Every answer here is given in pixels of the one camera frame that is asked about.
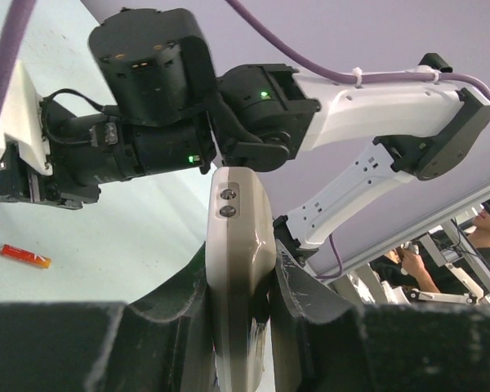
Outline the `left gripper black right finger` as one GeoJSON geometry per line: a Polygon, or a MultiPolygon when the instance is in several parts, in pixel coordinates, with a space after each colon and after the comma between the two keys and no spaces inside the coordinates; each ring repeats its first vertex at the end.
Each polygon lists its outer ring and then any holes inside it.
{"type": "Polygon", "coordinates": [[[276,390],[490,391],[490,306],[354,305],[276,251],[276,390]]]}

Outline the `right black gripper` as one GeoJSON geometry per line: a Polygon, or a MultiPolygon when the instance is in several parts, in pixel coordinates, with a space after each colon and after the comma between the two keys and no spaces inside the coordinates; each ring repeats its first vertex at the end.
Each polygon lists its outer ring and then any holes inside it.
{"type": "Polygon", "coordinates": [[[79,210],[97,203],[97,185],[79,185],[66,170],[58,167],[53,176],[44,176],[20,158],[16,144],[7,144],[0,168],[0,203],[27,203],[66,210],[79,210]]]}

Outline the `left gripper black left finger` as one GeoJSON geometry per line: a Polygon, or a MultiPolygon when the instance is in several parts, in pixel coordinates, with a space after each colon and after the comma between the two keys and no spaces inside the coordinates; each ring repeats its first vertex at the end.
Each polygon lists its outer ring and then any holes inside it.
{"type": "Polygon", "coordinates": [[[209,391],[205,252],[122,302],[0,302],[0,391],[209,391]]]}

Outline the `white remote control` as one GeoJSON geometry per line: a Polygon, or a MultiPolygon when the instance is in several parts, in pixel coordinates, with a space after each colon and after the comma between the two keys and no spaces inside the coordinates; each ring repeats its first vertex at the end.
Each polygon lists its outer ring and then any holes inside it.
{"type": "Polygon", "coordinates": [[[260,178],[247,167],[216,169],[205,265],[223,391],[255,391],[261,383],[275,264],[270,201],[260,178]]]}

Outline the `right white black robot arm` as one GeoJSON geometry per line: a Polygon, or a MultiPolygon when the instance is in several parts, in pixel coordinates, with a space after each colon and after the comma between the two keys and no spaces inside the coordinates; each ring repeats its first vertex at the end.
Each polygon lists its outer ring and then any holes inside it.
{"type": "Polygon", "coordinates": [[[196,167],[272,172],[303,151],[355,138],[366,150],[274,234],[305,263],[346,220],[391,189],[433,180],[470,152],[490,122],[490,90],[429,53],[414,69],[336,73],[294,52],[238,2],[233,9],[292,59],[216,75],[194,15],[123,9],[88,47],[113,105],[77,116],[40,96],[13,57],[29,16],[15,1],[0,37],[0,203],[78,210],[100,186],[196,167]]]}

